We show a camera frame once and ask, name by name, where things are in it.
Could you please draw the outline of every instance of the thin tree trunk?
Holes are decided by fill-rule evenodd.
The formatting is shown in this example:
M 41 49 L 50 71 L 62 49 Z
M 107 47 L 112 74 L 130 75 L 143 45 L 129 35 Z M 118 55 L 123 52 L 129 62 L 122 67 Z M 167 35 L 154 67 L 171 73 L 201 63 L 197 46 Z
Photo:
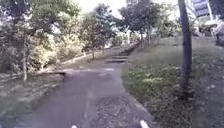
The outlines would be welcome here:
M 105 53 L 105 43 L 103 44 L 103 55 Z
M 92 59 L 95 60 L 95 51 L 92 49 Z
M 27 46 L 26 46 L 26 35 L 24 37 L 24 43 L 23 43 L 23 81 L 26 82 L 27 80 Z
M 188 98 L 189 93 L 189 79 L 191 73 L 192 64 L 192 46 L 191 46 L 191 33 L 189 29 L 188 15 L 184 0 L 178 0 L 180 9 L 180 19 L 182 24 L 183 32 L 183 80 L 182 80 L 182 91 L 184 99 Z
M 142 30 L 140 31 L 140 34 L 141 34 L 141 49 L 143 48 L 143 32 Z
M 85 51 L 83 52 L 83 56 L 85 56 L 85 57 L 86 57 L 86 52 L 85 52 Z
M 148 39 L 148 46 L 151 44 L 151 29 L 150 29 L 150 25 L 147 26 L 147 39 Z

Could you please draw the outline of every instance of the paved path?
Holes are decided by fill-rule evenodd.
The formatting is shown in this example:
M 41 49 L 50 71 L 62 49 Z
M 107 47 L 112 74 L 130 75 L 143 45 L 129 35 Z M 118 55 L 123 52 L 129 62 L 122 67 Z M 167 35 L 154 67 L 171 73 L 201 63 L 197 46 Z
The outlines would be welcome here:
M 140 128 L 151 116 L 122 86 L 122 64 L 74 71 L 17 128 Z

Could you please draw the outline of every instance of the dark tree trunk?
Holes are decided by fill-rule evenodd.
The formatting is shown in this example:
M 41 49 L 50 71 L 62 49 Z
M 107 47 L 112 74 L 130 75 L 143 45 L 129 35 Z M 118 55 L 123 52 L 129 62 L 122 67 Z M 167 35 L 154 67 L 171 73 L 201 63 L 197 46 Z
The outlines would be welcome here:
M 191 46 L 191 33 L 189 29 L 188 15 L 184 0 L 178 0 L 180 9 L 180 20 L 182 24 L 183 32 L 183 80 L 182 80 L 182 91 L 183 99 L 188 98 L 189 94 L 189 79 L 191 73 L 192 63 L 192 46 Z

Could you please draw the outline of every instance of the grass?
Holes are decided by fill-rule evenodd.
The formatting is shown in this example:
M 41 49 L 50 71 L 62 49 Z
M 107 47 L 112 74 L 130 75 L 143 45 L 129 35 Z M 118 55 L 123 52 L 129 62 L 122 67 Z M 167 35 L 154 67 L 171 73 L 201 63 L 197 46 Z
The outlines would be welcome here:
M 168 43 L 131 56 L 135 61 L 124 69 L 125 88 L 164 128 L 224 127 L 224 94 L 220 92 L 224 76 L 222 49 L 205 39 L 193 40 L 190 88 L 194 96 L 186 102 L 178 98 L 182 47 L 173 46 L 173 42 L 169 39 Z
M 58 75 L 29 75 L 24 84 L 18 77 L 0 78 L 0 124 L 12 128 L 18 119 L 32 112 L 41 99 L 61 81 Z

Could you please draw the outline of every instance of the sky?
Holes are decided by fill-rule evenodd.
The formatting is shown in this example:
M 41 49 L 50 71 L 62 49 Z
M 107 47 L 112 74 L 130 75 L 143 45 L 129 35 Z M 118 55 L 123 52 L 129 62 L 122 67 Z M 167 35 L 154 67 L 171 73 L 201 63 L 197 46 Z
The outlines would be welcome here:
M 105 3 L 110 5 L 112 13 L 116 16 L 119 16 L 118 9 L 126 5 L 126 0 L 76 0 L 76 2 L 81 6 L 83 13 L 92 11 L 99 3 Z

